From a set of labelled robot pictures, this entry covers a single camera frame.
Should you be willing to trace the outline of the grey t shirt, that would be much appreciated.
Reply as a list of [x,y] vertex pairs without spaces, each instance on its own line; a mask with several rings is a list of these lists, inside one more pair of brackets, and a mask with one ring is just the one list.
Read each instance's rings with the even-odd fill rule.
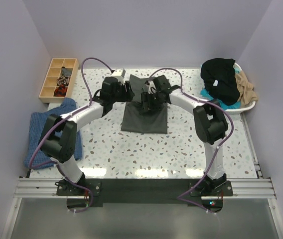
[[166,103],[156,112],[141,112],[141,94],[148,91],[148,86],[145,84],[146,80],[146,78],[130,75],[130,84],[134,97],[131,102],[127,102],[125,105],[121,130],[137,133],[167,134],[168,110]]

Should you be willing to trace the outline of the blue checked shirt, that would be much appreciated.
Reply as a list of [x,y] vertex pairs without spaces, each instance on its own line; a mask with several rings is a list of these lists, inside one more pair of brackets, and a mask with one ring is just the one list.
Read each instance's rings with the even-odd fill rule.
[[[29,162],[38,146],[38,143],[40,142],[41,134],[47,118],[51,114],[62,115],[75,109],[77,109],[76,102],[71,98],[65,98],[60,106],[56,106],[43,113],[35,112],[31,114],[28,134],[28,151],[23,162],[25,167],[29,168]],[[50,161],[51,159],[40,150],[32,163],[32,168],[39,170],[52,167],[54,164],[49,163]]]

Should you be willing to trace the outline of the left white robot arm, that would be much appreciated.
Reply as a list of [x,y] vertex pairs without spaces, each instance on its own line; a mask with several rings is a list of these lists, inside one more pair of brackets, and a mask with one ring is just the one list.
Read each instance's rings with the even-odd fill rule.
[[106,77],[102,87],[89,103],[64,115],[51,114],[44,125],[37,151],[41,150],[69,182],[73,195],[85,191],[85,174],[76,163],[74,152],[78,131],[92,121],[104,117],[117,102],[130,102],[134,93],[129,81]]

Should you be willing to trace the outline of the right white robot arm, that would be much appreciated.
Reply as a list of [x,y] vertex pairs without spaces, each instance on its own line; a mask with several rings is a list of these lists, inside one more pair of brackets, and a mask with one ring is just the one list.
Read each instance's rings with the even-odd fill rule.
[[208,195],[216,195],[227,180],[221,143],[226,137],[228,124],[219,101],[192,97],[178,85],[172,86],[164,75],[146,80],[145,86],[146,90],[141,93],[143,112],[157,111],[164,103],[168,103],[193,115],[195,131],[204,143],[206,157],[204,179],[199,187],[204,187]]

